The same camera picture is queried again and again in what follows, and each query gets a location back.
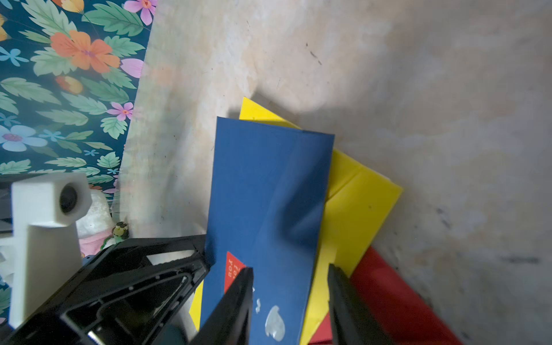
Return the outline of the white teddy bear pink shirt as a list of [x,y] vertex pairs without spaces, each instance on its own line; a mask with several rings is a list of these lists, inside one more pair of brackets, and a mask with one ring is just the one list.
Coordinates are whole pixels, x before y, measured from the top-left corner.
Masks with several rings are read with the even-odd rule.
[[90,189],[92,204],[76,223],[81,257],[90,259],[103,249],[129,238],[129,224],[113,219],[106,195]]

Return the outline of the yellow envelope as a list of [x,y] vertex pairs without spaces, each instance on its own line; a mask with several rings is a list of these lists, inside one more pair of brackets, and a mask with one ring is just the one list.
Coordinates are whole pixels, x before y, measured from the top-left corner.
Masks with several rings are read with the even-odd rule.
[[[249,99],[244,99],[242,102],[238,120],[300,129]],[[320,251],[334,248],[337,264],[346,267],[346,274],[352,274],[397,203],[402,191],[399,185],[385,176],[366,168],[333,147],[316,266],[313,271],[306,313],[312,301],[311,293]],[[224,293],[240,270],[226,282]],[[203,289],[204,282],[193,299],[190,311],[196,326],[205,324],[201,322]]]

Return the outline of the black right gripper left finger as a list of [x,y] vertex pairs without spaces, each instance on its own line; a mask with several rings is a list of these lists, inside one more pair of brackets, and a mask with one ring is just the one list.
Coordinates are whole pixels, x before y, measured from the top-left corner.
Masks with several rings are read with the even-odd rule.
[[190,344],[248,345],[253,283],[253,269],[242,269]]

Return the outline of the red envelope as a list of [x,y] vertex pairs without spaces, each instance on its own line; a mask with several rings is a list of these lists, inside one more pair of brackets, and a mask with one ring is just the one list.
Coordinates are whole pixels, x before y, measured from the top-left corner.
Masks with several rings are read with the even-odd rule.
[[[329,316],[329,265],[334,248],[322,249],[303,325],[302,344],[334,344]],[[368,249],[352,276],[347,276],[372,315],[394,344],[459,344],[458,338],[402,278],[374,250]]]

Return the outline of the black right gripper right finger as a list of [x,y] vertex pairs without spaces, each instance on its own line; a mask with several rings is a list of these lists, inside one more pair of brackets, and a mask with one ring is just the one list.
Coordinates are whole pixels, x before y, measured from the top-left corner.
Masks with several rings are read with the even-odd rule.
[[327,282],[329,286],[329,316],[334,344],[394,344],[341,268],[330,264]]

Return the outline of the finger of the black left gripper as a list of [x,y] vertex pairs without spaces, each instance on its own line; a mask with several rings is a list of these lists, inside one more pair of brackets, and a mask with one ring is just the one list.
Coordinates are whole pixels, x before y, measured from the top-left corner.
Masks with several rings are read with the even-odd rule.
[[204,235],[102,250],[4,344],[153,344],[207,276]]

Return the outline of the dark blue envelope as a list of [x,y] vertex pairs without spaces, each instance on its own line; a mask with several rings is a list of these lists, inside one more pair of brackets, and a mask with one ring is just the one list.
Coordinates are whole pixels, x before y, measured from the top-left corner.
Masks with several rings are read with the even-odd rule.
[[251,344],[298,344],[316,266],[334,136],[218,118],[201,322],[254,270]]

